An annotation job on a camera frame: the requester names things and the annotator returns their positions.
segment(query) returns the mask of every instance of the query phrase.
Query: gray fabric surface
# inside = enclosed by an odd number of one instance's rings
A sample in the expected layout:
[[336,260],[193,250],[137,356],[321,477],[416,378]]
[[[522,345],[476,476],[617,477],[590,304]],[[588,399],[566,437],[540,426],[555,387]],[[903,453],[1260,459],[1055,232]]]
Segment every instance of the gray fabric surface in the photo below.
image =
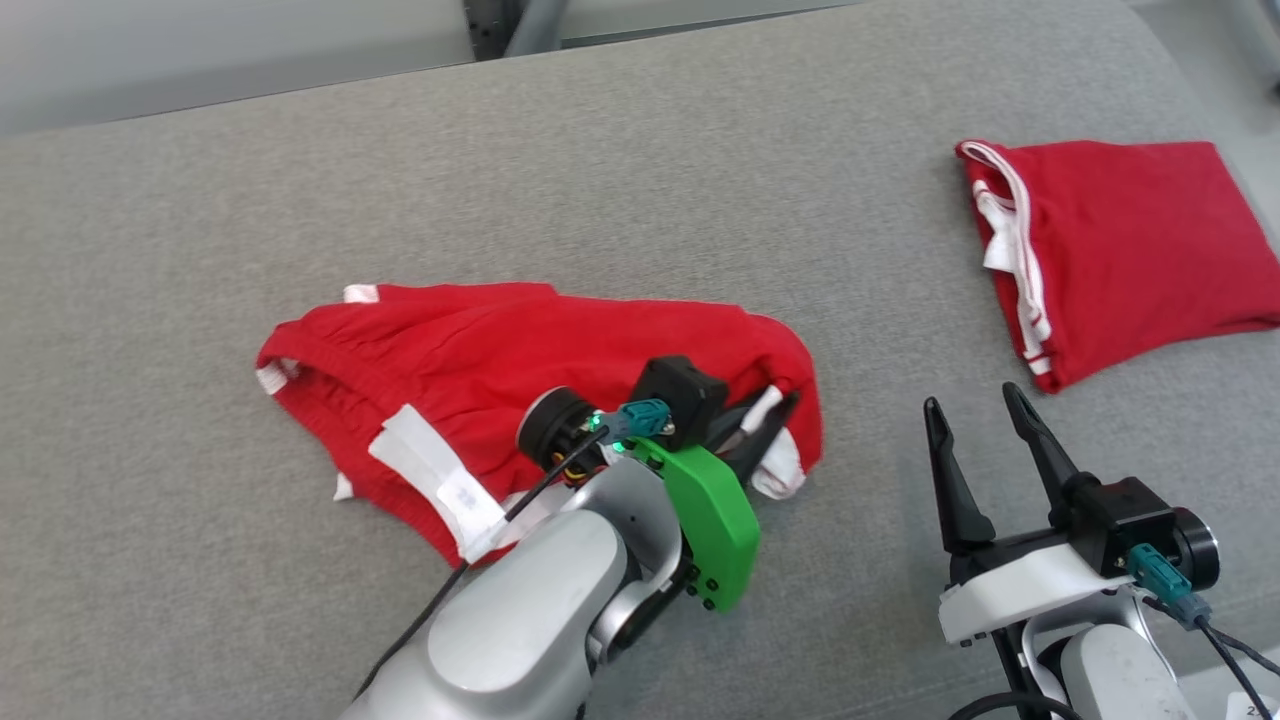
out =
[[[937,717],[1000,689],[936,624],[920,404],[1004,532],[1043,523],[952,145],[1202,136],[1108,0],[900,0],[0,145],[0,717],[334,717],[445,575],[332,503],[262,395],[275,323],[351,282],[742,304],[817,361],[827,457],[731,616],[680,602],[589,717]],[[1216,619],[1275,623],[1280,336],[1038,398],[1082,466],[1217,530]],[[1210,653],[1169,638],[1183,667]]]

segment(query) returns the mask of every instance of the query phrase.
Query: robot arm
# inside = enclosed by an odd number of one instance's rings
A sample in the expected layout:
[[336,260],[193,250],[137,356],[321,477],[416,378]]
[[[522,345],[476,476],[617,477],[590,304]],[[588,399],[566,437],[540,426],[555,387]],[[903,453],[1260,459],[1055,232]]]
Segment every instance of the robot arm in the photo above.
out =
[[932,397],[924,404],[942,546],[951,555],[938,620],[950,643],[989,637],[1012,691],[956,716],[1016,706],[1021,720],[1193,720],[1142,609],[1176,603],[1172,615],[1185,626],[1215,637],[1194,594],[1219,578],[1213,534],[1137,478],[1103,484],[1079,471],[1018,386],[1006,383],[1004,395],[1050,502],[1048,528],[1006,538],[973,500],[942,407]]
[[[517,446],[580,488],[375,667],[342,720],[568,720],[593,674],[677,596],[731,610],[760,537],[742,486],[794,398],[722,459],[709,428],[741,415],[722,407],[726,396],[686,359],[664,357],[616,413],[568,388],[535,401]],[[605,466],[598,441],[628,456]]]

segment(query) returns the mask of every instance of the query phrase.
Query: folded red shorts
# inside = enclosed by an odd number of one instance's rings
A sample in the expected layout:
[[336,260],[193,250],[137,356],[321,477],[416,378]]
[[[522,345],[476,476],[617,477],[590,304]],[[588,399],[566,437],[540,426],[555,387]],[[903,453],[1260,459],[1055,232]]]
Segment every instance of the folded red shorts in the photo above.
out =
[[1171,342],[1280,325],[1280,261],[1213,145],[966,140],[956,155],[1044,392]]

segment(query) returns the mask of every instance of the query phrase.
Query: cable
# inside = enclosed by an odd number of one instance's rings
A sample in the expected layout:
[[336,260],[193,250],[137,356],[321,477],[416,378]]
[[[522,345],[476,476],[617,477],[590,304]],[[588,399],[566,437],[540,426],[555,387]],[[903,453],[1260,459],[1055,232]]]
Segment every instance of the cable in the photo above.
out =
[[[543,475],[543,479],[538,480],[538,484],[534,486],[532,489],[526,492],[524,497],[516,501],[516,503],[511,506],[511,510],[507,511],[503,519],[507,523],[515,520],[516,515],[520,515],[520,512],[524,511],[525,507],[529,507],[529,503],[532,502],[535,497],[538,497],[538,493],[543,492],[544,489],[547,489],[548,486],[554,483],[556,478],[558,478],[561,473],[563,473],[564,469],[570,466],[571,462],[577,460],[579,455],[586,452],[593,445],[595,445],[596,441],[608,434],[608,432],[609,432],[608,428],[600,428],[594,433],[586,436],[586,438],[581,443],[579,443],[577,447],[571,450],[568,455],[564,456],[563,460],[561,460],[559,462],[556,464],[554,468],[548,470],[547,474]],[[442,602],[444,602],[444,598],[449,594],[449,591],[453,589],[453,585],[458,584],[458,580],[462,579],[462,574],[466,573],[467,568],[470,566],[471,564],[463,560],[462,562],[458,564],[458,566],[453,570],[453,573],[449,574],[449,577],[444,580],[444,584],[440,585],[440,589],[435,591],[435,594],[431,597],[431,601],[426,603],[426,607],[424,607],[422,611],[417,614],[417,618],[415,618],[413,621],[410,624],[410,626],[406,628],[403,633],[401,633],[401,637],[396,638],[396,642],[393,642],[390,647],[387,648],[387,652],[384,652],[383,656],[378,659],[378,662],[374,664],[372,670],[370,670],[369,675],[365,676],[365,682],[360,684],[360,689],[356,691],[356,698],[365,694],[365,691],[367,691],[369,685],[372,684],[374,678],[378,676],[378,671],[383,669],[383,665],[385,665],[387,661],[390,660],[393,655],[399,652],[401,648],[403,648],[408,643],[408,641],[413,639],[413,635],[417,634],[420,629],[422,629],[422,625],[426,624],[426,621],[431,618],[431,615],[435,614],[435,610],[440,606]]]
[[426,603],[426,607],[424,607],[422,611],[417,614],[417,618],[415,618],[413,621],[410,624],[410,626],[403,633],[401,633],[401,637],[396,638],[396,642],[393,642],[392,646],[387,648],[387,652],[384,652],[383,656],[378,659],[378,662],[374,662],[374,669],[369,671],[369,675],[365,675],[365,682],[360,683],[360,689],[356,691],[356,697],[353,697],[352,700],[356,700],[357,697],[365,694],[365,691],[367,691],[369,685],[372,684],[374,678],[378,676],[378,671],[383,669],[383,665],[385,665],[387,661],[390,660],[393,655],[399,652],[401,648],[404,647],[404,644],[410,639],[412,639],[415,634],[417,634],[417,630],[435,612],[435,609],[440,606],[440,602],[444,600],[445,596],[449,594],[449,591],[453,589],[453,585],[458,584],[458,580],[462,578],[462,574],[466,573],[467,568],[470,566],[471,564],[467,562],[466,560],[458,564],[458,566],[453,570],[453,573],[449,574],[448,579],[444,580],[444,584],[440,585],[440,589],[435,591],[435,596],[431,597],[431,602]]
[[978,698],[969,705],[956,710],[948,720],[973,720],[979,715],[986,715],[992,710],[1002,707],[1030,707],[1042,712],[1056,712],[1065,720],[1084,720],[1071,706],[1061,703],[1051,697],[1032,693],[996,693]]
[[1238,650],[1238,651],[1243,652],[1249,660],[1257,662],[1265,670],[1275,673],[1276,675],[1280,675],[1280,665],[1276,665],[1275,662],[1271,662],[1261,652],[1258,652],[1258,651],[1253,650],[1252,647],[1244,644],[1242,641],[1238,641],[1238,639],[1233,638],[1231,635],[1224,633],[1222,630],[1219,630],[1217,628],[1212,628],[1212,629],[1213,629],[1213,634],[1217,635],[1217,639],[1222,641],[1222,644],[1225,644],[1226,647],[1230,647],[1230,648],[1234,648],[1234,650]]
[[1253,683],[1249,682],[1249,676],[1245,675],[1244,670],[1240,669],[1240,664],[1236,662],[1234,657],[1231,657],[1231,652],[1228,651],[1226,646],[1222,644],[1222,641],[1219,639],[1217,633],[1213,632],[1213,628],[1208,624],[1208,620],[1203,616],[1197,618],[1196,626],[1198,626],[1201,632],[1204,633],[1204,637],[1208,638],[1208,642],[1210,644],[1213,646],[1213,650],[1216,650],[1217,653],[1222,656],[1222,662],[1226,662],[1228,670],[1230,670],[1231,674],[1235,675],[1235,679],[1240,683],[1240,687],[1244,688],[1245,694],[1249,696],[1249,702],[1253,703],[1253,707],[1258,711],[1258,715],[1262,717],[1262,720],[1271,720],[1271,711],[1267,710],[1266,703],[1262,702],[1262,698],[1258,696],[1258,691],[1253,689]]
[[[1164,602],[1160,602],[1158,600],[1156,600],[1153,597],[1146,596],[1146,597],[1142,598],[1142,601],[1144,603],[1147,603],[1148,606],[1151,606],[1151,607],[1153,607],[1153,609],[1164,612],[1165,615],[1169,615],[1170,618],[1174,616],[1172,612],[1169,610],[1167,605],[1165,605]],[[1212,625],[1210,625],[1210,630],[1215,635],[1217,635],[1217,639],[1222,641],[1222,644],[1225,644],[1226,647],[1230,647],[1233,650],[1243,652],[1245,657],[1248,657],[1249,660],[1257,662],[1260,666],[1262,666],[1263,670],[1267,670],[1268,673],[1275,673],[1276,675],[1280,675],[1280,665],[1272,662],[1271,660],[1267,659],[1267,656],[1265,656],[1261,652],[1253,650],[1252,646],[1245,644],[1244,641],[1236,639],[1236,638],[1234,638],[1234,637],[1224,633],[1222,630],[1219,630],[1217,628],[1215,628]]]

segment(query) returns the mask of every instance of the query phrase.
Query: teal connector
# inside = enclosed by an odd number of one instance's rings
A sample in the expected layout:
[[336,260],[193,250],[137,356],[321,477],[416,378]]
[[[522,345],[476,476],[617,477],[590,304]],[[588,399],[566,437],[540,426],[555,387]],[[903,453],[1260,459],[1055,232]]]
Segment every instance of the teal connector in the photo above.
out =
[[671,421],[671,407],[660,400],[637,400],[626,402],[617,413],[598,413],[588,420],[588,429],[608,428],[609,434],[602,443],[617,442],[632,437],[653,438],[660,436]]
[[1199,618],[1208,621],[1208,603],[1192,592],[1190,580],[1151,544],[1142,543],[1129,551],[1129,574],[1139,588],[1155,594],[1156,600],[1169,607],[1169,614],[1184,629],[1194,630]]

